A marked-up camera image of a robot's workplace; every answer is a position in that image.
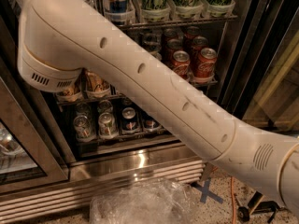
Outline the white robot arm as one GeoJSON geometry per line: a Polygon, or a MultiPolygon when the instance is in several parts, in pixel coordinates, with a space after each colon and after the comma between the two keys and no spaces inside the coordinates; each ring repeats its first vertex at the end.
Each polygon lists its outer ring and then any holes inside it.
{"type": "Polygon", "coordinates": [[[21,0],[18,70],[60,92],[83,69],[112,84],[200,158],[299,216],[299,139],[232,116],[83,0],[21,0]]]}

